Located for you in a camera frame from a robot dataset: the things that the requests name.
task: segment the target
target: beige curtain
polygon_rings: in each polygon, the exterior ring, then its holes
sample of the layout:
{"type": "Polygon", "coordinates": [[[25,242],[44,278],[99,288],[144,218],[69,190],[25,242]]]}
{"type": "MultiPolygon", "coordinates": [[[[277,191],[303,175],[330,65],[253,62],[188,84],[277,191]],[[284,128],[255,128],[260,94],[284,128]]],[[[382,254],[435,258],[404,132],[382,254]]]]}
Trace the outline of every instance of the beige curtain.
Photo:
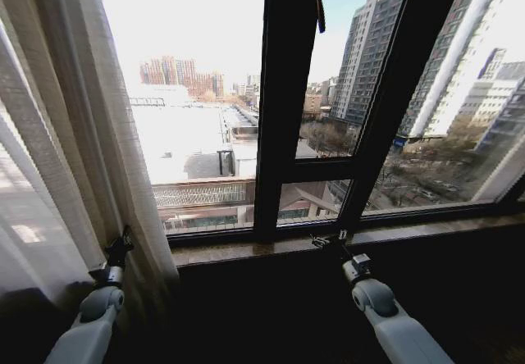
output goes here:
{"type": "Polygon", "coordinates": [[[34,167],[48,196],[43,203],[85,269],[99,266],[101,248],[131,227],[135,250],[120,321],[123,328],[127,321],[158,328],[169,318],[178,274],[102,0],[0,0],[0,20],[0,99],[12,122],[5,133],[20,139],[27,155],[19,165],[34,167]]]}

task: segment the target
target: flat roof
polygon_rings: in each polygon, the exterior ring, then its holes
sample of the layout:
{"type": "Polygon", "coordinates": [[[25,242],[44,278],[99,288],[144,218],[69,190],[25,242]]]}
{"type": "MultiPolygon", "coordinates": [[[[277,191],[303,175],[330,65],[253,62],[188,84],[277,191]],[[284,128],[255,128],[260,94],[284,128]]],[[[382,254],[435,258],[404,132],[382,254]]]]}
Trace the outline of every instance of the flat roof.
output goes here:
{"type": "MultiPolygon", "coordinates": [[[[255,176],[257,139],[227,143],[228,128],[223,123],[257,126],[248,112],[247,117],[237,107],[187,102],[164,107],[132,106],[132,111],[152,184],[227,177],[229,164],[222,163],[221,175],[217,154],[224,149],[231,149],[235,160],[242,162],[239,178],[255,176]]],[[[316,157],[317,153],[299,141],[297,156],[316,157]]]]}

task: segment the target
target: window frame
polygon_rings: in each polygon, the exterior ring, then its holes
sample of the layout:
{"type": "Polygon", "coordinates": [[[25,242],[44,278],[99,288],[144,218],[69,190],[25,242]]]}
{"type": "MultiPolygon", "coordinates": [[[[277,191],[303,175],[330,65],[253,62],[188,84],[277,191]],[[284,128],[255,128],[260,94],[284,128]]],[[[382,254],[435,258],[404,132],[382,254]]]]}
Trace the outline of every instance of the window frame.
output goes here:
{"type": "Polygon", "coordinates": [[[341,229],[353,233],[357,229],[379,225],[426,223],[524,211],[525,203],[518,202],[525,191],[525,175],[522,175],[496,202],[456,203],[363,215],[453,1],[402,1],[353,155],[295,159],[317,28],[317,7],[315,0],[265,0],[253,228],[169,234],[167,239],[170,245],[224,242],[229,239],[271,242],[296,235],[334,234],[341,229]],[[388,103],[391,98],[403,102],[388,103]],[[275,100],[286,102],[275,103],[275,100]],[[277,224],[283,184],[329,180],[351,180],[337,219],[277,224]]]}

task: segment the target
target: window handle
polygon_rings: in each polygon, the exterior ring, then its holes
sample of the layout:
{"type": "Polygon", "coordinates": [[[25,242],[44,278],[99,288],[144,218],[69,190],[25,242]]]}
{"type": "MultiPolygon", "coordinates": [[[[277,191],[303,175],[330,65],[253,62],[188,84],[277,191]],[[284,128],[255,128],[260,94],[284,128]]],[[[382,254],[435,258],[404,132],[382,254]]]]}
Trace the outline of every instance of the window handle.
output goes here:
{"type": "Polygon", "coordinates": [[[315,0],[317,6],[317,23],[319,24],[319,33],[323,33],[326,29],[325,24],[325,9],[322,7],[322,0],[315,0]]]}

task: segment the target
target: sky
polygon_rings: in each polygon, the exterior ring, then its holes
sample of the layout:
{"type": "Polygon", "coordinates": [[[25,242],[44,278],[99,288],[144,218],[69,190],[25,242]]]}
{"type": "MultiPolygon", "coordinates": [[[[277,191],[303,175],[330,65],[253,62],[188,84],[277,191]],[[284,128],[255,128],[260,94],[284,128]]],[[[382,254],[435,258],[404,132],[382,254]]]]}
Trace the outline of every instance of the sky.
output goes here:
{"type": "MultiPolygon", "coordinates": [[[[326,32],[317,32],[308,81],[338,75],[354,11],[366,0],[322,0],[326,32]]],[[[220,71],[225,86],[259,74],[264,0],[103,0],[128,87],[139,64],[170,55],[220,71]]]]}

